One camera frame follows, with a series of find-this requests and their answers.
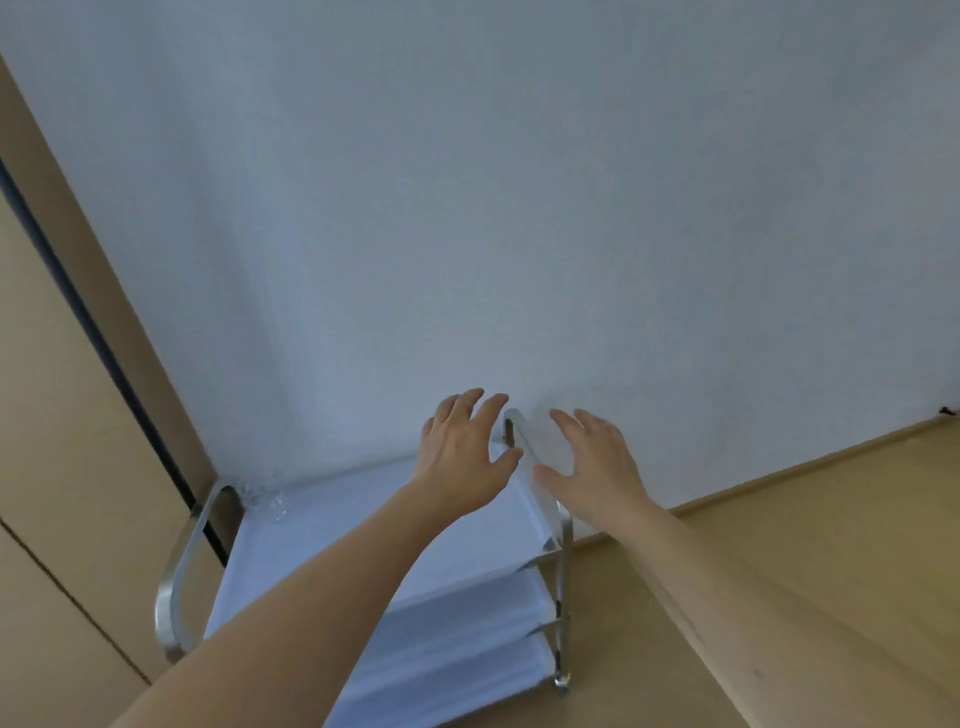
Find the person's left hand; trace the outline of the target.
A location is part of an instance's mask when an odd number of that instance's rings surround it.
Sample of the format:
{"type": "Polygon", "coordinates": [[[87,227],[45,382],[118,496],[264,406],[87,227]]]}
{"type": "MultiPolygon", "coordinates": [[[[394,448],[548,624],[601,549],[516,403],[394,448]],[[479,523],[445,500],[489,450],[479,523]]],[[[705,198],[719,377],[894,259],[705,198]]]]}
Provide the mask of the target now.
{"type": "Polygon", "coordinates": [[[509,402],[508,394],[483,397],[470,420],[450,420],[460,394],[451,394],[437,406],[429,438],[420,441],[414,491],[426,498],[446,524],[490,504],[503,490],[490,487],[488,469],[499,456],[490,454],[494,426],[509,402]]]}

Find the person's right hand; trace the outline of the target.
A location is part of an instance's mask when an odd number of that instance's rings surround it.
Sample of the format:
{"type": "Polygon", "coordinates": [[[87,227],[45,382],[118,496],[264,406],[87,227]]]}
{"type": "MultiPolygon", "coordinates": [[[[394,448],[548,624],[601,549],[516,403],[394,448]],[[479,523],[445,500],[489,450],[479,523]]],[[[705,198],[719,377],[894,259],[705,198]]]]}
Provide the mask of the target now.
{"type": "Polygon", "coordinates": [[[559,503],[573,517],[606,533],[626,547],[636,540],[642,514],[652,504],[620,430],[585,409],[549,416],[573,456],[573,486],[559,503]]]}

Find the person's right forearm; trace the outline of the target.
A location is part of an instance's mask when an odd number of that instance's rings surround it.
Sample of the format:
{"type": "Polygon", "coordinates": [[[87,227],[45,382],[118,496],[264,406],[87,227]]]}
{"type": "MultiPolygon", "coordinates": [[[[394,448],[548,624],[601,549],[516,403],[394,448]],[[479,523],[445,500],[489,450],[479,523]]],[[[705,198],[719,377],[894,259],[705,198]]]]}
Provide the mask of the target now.
{"type": "Polygon", "coordinates": [[[593,520],[750,728],[960,728],[938,685],[649,499],[616,498],[593,520]]]}

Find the person's left forearm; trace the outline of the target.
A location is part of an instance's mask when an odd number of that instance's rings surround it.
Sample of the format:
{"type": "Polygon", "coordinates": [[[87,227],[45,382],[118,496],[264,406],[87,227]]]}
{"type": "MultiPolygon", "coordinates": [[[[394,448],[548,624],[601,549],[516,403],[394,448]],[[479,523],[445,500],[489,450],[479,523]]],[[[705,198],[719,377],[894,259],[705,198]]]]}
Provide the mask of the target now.
{"type": "Polygon", "coordinates": [[[457,518],[414,480],[163,675],[110,728],[322,728],[392,598],[457,518]]]}

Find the metal serving cart white shelves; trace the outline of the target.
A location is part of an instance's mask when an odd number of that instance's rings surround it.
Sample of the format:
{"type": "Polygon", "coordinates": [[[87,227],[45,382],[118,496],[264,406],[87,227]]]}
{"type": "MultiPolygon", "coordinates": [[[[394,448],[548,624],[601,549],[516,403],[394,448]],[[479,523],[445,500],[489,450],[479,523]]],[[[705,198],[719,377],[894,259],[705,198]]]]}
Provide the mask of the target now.
{"type": "MultiPolygon", "coordinates": [[[[446,529],[416,561],[390,601],[323,728],[437,728],[552,682],[568,690],[566,577],[574,542],[570,513],[531,480],[540,462],[530,425],[503,414],[491,457],[524,457],[509,485],[446,529]]],[[[289,480],[279,522],[246,515],[205,629],[183,620],[191,557],[219,497],[217,482],[194,506],[160,578],[154,629],[174,664],[315,553],[372,514],[407,482],[408,457],[328,478],[289,480]]]]}

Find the clear glass cup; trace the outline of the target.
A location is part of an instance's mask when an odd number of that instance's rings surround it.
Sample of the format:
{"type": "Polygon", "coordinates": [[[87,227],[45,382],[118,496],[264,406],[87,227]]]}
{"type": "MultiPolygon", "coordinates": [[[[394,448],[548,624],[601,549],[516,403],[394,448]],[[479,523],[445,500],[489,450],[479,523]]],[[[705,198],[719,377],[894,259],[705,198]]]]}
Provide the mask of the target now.
{"type": "Polygon", "coordinates": [[[234,490],[246,515],[278,523],[287,514],[286,485],[284,473],[272,469],[254,478],[239,480],[234,490]]]}

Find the light wooden sliding door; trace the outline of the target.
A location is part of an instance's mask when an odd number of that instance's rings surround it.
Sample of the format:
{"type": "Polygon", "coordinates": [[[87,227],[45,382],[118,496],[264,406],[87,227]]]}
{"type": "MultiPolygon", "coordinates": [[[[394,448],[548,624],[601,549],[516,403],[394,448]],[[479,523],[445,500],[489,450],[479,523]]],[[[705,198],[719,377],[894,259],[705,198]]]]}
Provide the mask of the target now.
{"type": "Polygon", "coordinates": [[[0,728],[106,728],[169,670],[187,515],[0,194],[0,728]]]}

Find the wooden door frame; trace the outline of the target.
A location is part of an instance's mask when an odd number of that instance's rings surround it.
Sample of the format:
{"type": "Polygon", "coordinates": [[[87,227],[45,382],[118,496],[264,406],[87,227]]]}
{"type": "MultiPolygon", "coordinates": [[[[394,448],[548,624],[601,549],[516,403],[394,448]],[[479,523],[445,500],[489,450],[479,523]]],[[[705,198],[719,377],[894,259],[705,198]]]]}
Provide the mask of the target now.
{"type": "Polygon", "coordinates": [[[190,510],[218,479],[156,347],[0,53],[0,201],[24,229],[41,268],[91,345],[161,468],[174,524],[154,548],[166,561],[190,510]]]}

